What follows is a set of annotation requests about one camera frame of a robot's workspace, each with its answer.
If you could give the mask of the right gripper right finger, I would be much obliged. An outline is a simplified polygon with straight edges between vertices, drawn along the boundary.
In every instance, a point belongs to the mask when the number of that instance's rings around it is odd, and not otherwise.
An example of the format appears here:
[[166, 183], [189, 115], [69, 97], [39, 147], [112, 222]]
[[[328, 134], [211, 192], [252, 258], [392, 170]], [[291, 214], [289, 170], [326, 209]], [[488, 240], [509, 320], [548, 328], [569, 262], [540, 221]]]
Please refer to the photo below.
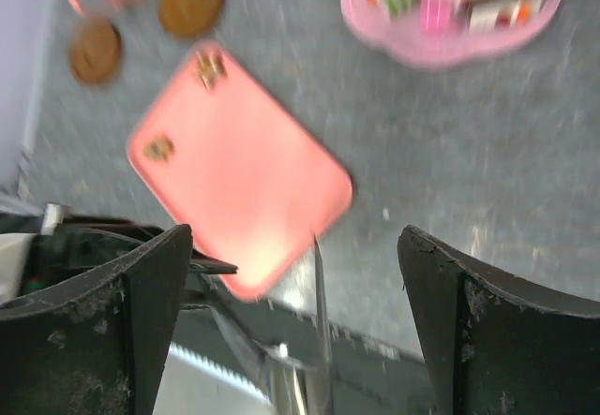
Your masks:
[[596, 414], [599, 303], [468, 256], [415, 226], [397, 242], [440, 414]]

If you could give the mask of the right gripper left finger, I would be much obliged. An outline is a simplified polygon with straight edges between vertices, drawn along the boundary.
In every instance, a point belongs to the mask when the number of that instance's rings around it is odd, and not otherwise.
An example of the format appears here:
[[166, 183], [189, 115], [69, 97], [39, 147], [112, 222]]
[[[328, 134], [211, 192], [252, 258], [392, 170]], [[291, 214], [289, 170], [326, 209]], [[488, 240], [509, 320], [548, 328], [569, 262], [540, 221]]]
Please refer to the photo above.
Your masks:
[[29, 263], [40, 287], [1, 307], [2, 412], [151, 413], [191, 250], [187, 226], [148, 241], [37, 235]]

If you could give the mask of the flower shaped cookie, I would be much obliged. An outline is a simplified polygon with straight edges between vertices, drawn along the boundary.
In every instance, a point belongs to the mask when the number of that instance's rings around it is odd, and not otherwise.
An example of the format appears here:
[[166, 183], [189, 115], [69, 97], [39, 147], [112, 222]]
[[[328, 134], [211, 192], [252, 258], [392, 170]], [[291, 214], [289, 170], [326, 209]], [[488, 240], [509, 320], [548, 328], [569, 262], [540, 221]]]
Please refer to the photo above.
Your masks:
[[196, 75], [205, 89], [211, 90], [219, 80], [227, 78], [222, 55], [218, 51], [196, 53]]

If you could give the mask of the metal serving tongs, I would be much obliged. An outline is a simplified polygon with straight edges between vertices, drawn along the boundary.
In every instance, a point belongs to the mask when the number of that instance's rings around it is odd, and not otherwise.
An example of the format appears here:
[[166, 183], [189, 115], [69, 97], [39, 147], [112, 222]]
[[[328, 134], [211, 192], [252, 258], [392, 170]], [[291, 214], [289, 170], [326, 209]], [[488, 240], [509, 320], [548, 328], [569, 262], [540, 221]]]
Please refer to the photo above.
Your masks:
[[278, 414], [332, 414], [332, 349], [323, 259], [312, 238], [315, 269], [316, 338], [318, 354], [303, 363], [288, 353], [285, 343], [266, 345], [224, 303], [213, 301], [213, 318], [247, 378], [266, 396]]

